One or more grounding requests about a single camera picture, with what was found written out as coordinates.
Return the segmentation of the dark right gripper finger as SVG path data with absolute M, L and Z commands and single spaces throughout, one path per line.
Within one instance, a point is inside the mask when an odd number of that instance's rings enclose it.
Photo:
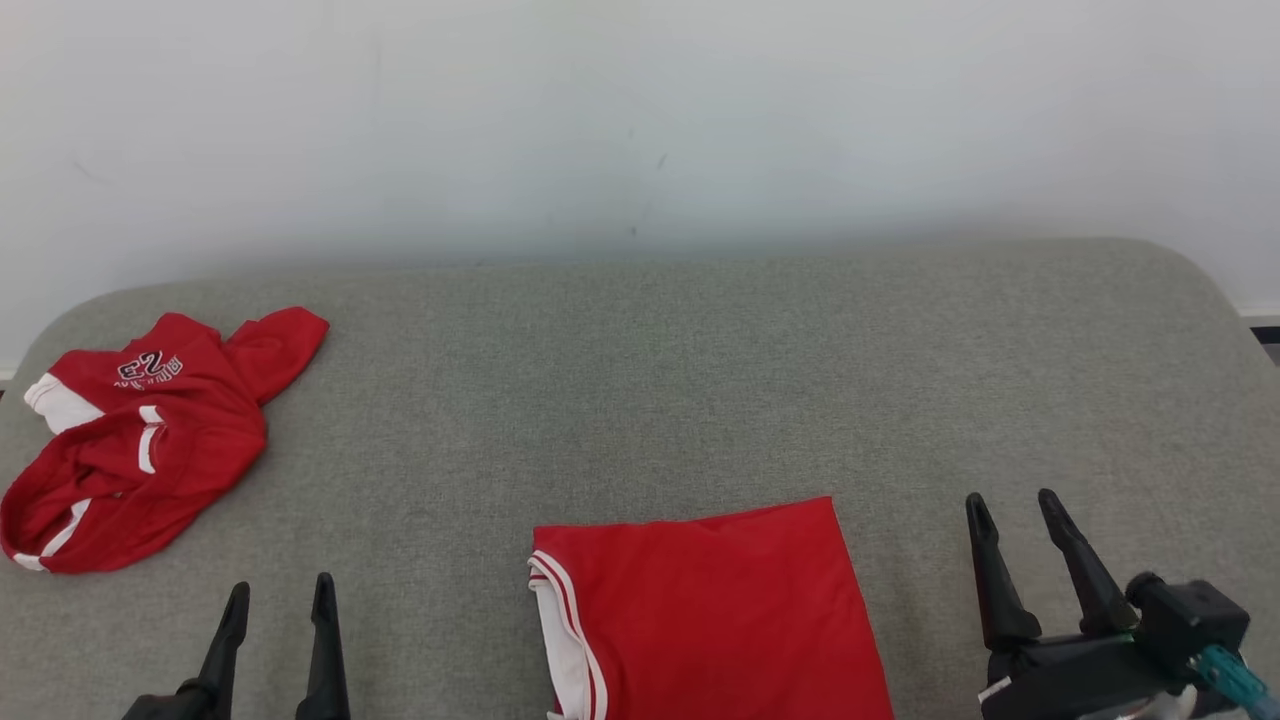
M 979 493 L 965 498 L 965 514 L 984 647 L 1007 653 L 1036 643 L 1039 620 L 1021 603 L 998 547 L 998 528 Z
M 1139 623 L 1137 612 L 1060 497 L 1042 488 L 1037 500 L 1050 538 L 1068 566 L 1082 611 L 1080 633 L 1105 637 L 1133 632 Z

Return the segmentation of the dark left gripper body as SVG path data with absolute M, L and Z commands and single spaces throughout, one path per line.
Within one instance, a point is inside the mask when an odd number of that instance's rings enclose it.
M 207 717 L 207 689 L 186 683 L 172 694 L 141 694 L 122 716 L 123 720 L 191 720 Z

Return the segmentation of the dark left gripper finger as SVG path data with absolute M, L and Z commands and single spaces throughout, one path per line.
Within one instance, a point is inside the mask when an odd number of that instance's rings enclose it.
M 346 661 L 337 607 L 337 589 L 328 571 L 317 574 L 311 610 L 314 647 L 308 666 L 307 691 L 294 717 L 352 719 Z
M 250 584 L 233 585 L 221 619 L 196 678 L 204 705 L 197 719 L 230 719 L 237 655 L 244 641 L 250 615 Z

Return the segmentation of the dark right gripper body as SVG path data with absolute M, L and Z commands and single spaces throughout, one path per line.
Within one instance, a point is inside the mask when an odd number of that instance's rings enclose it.
M 991 653 L 983 719 L 1190 719 L 1198 691 L 1128 635 L 1064 635 Z

